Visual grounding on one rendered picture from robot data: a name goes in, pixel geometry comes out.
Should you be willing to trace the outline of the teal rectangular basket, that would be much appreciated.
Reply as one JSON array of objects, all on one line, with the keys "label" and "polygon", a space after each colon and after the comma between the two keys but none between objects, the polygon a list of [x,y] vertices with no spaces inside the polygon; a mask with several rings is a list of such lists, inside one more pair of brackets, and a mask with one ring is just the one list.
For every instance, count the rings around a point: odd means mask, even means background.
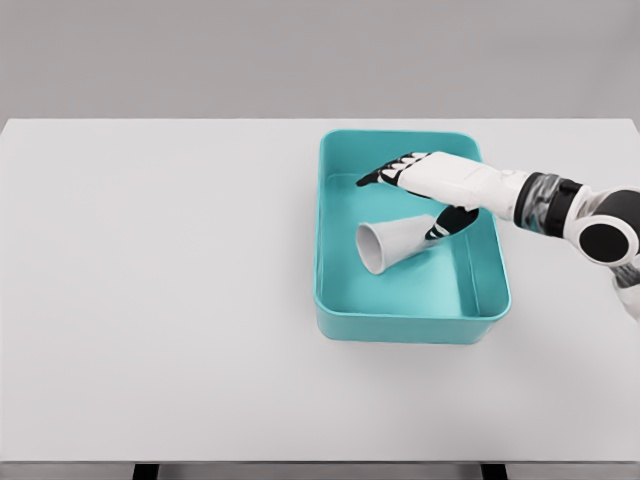
[{"label": "teal rectangular basket", "polygon": [[443,205],[386,184],[359,188],[375,168],[408,152],[443,151],[479,162],[476,141],[457,132],[337,129],[319,144],[314,300],[334,340],[473,344],[511,307],[494,217],[374,275],[356,230],[364,223],[437,216]]}]

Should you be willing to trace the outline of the white paper cup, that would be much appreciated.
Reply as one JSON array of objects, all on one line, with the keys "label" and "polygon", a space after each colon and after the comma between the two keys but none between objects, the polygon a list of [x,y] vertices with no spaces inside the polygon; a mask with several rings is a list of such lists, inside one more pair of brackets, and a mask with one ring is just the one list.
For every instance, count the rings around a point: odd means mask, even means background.
[{"label": "white paper cup", "polygon": [[374,275],[435,246],[438,239],[425,235],[436,218],[421,215],[378,223],[360,223],[356,229],[356,248],[364,267]]}]

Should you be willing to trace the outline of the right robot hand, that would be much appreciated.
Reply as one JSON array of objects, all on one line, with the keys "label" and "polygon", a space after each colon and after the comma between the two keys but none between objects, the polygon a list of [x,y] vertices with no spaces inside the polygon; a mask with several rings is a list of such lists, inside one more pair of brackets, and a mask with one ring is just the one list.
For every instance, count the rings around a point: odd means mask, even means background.
[{"label": "right robot hand", "polygon": [[364,187],[385,183],[411,195],[446,206],[424,239],[434,243],[457,234],[479,217],[480,187],[486,166],[445,152],[411,152],[365,174],[356,181]]}]

